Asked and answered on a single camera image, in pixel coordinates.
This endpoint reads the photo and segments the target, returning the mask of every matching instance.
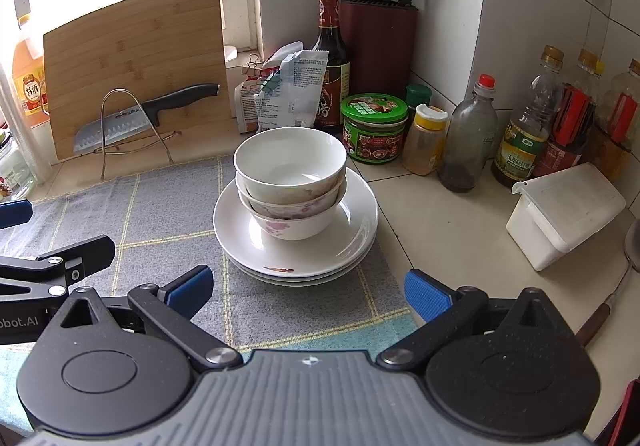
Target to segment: bamboo cutting board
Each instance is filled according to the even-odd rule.
[[[115,88],[129,89],[143,102],[196,83],[220,84],[216,97],[162,111],[161,134],[231,118],[220,0],[112,4],[46,33],[44,60],[59,159],[73,155],[76,133],[100,118],[102,99]],[[104,114],[134,103],[126,94],[113,94]]]

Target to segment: stack of plates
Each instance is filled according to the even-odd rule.
[[[364,259],[378,228],[378,203],[371,188],[349,168],[346,180],[347,190],[332,222],[302,241],[285,241],[262,231],[242,206],[232,181],[213,212],[216,237],[238,269],[254,279],[294,287],[335,280]]]

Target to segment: beige tile countertop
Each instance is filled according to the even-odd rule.
[[[172,138],[174,161],[182,163],[231,153],[244,140],[235,120],[215,133],[204,129]],[[54,177],[36,188],[32,200],[56,197],[100,181],[102,160],[86,155],[56,165]],[[166,166],[158,145],[129,155],[108,156],[107,179]],[[354,165],[382,210],[378,240],[402,286],[418,267],[452,288],[474,285],[494,298],[515,298],[524,287],[542,288],[575,331],[615,288],[626,267],[623,240],[633,216],[624,210],[602,231],[555,264],[537,273],[513,242],[505,224],[518,196],[498,184],[487,166],[479,185],[454,194],[435,174],[419,177],[399,161]],[[629,381],[640,374],[640,275],[633,274],[602,331],[588,346],[602,389],[586,430],[596,436],[622,401]]]

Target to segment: soy sauce bottle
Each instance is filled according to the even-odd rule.
[[[342,131],[340,101],[349,95],[349,56],[340,36],[338,0],[320,0],[319,27],[320,33],[313,49],[328,51],[329,60],[314,126],[331,134],[339,134]]]

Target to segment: bowl rim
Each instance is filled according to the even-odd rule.
[[[310,184],[316,184],[317,182],[321,182],[324,181],[325,179],[329,179],[332,175],[335,175],[336,173],[340,172],[341,169],[343,169],[346,164],[347,164],[347,151],[344,148],[344,145],[340,142],[339,139],[335,138],[335,143],[337,143],[340,148],[342,148],[342,152],[344,155],[344,159],[342,160],[342,164],[340,166],[338,166],[336,169],[334,169],[334,171],[332,171],[331,173],[325,175],[324,177],[322,177],[321,179],[315,180],[315,181],[307,181],[307,182],[301,182],[298,184],[273,184],[272,182],[264,182],[264,181],[259,181],[258,179],[254,179],[251,176],[245,174],[245,172],[243,172],[242,170],[240,170],[238,168],[238,152],[241,151],[242,147],[244,147],[249,141],[251,141],[254,137],[260,136],[260,134],[268,134],[271,133],[273,131],[313,131],[313,132],[318,132],[321,134],[326,134],[322,131],[316,130],[316,129],[311,129],[308,127],[279,127],[277,129],[270,129],[268,131],[264,131],[258,134],[254,134],[253,136],[247,138],[246,140],[244,140],[240,146],[236,149],[236,152],[234,152],[234,168],[236,169],[236,172],[238,172],[242,177],[244,177],[245,179],[248,179],[249,181],[255,182],[256,184],[260,184],[262,186],[273,186],[276,188],[299,188],[301,186],[309,186]]]
[[[340,181],[336,182],[331,187],[331,190],[328,190],[324,194],[322,194],[322,195],[320,195],[320,196],[318,196],[316,198],[310,199],[308,201],[302,201],[302,202],[297,202],[297,203],[293,203],[293,204],[276,204],[276,203],[273,203],[273,202],[263,202],[263,201],[257,200],[256,198],[252,197],[252,195],[248,191],[243,190],[242,187],[238,184],[238,176],[240,177],[240,179],[242,181],[244,181],[242,179],[242,175],[240,174],[240,172],[238,172],[236,170],[236,174],[237,174],[237,176],[234,178],[234,181],[236,181],[236,186],[238,187],[238,192],[240,192],[242,195],[244,195],[246,198],[248,198],[249,201],[255,202],[256,204],[259,204],[260,206],[266,206],[266,207],[269,207],[269,208],[277,208],[277,209],[299,208],[299,207],[304,206],[305,204],[308,204],[310,202],[316,202],[316,201],[318,201],[318,200],[320,200],[320,199],[322,199],[324,197],[327,197],[328,195],[334,193],[336,190],[339,190],[340,189],[340,185],[347,180],[347,175],[344,174],[340,178]]]
[[[340,183],[340,189],[338,190],[338,197],[335,198],[335,202],[333,204],[331,204],[331,206],[329,206],[326,210],[321,211],[320,213],[316,213],[315,215],[312,215],[311,217],[306,217],[303,219],[274,219],[272,217],[265,217],[264,215],[260,215],[256,210],[254,210],[254,208],[249,204],[249,201],[245,199],[246,195],[244,195],[243,192],[240,192],[240,190],[238,189],[238,192],[242,195],[239,195],[240,198],[240,202],[242,203],[242,205],[249,211],[249,213],[253,216],[253,217],[257,217],[258,219],[262,219],[263,221],[267,221],[267,222],[286,222],[286,223],[298,223],[298,222],[302,222],[302,221],[310,221],[315,219],[316,217],[319,217],[321,215],[323,215],[324,213],[326,213],[329,210],[334,209],[336,206],[338,206],[338,204],[340,204],[342,202],[342,199],[344,198],[344,194],[347,192],[347,181],[342,181]]]

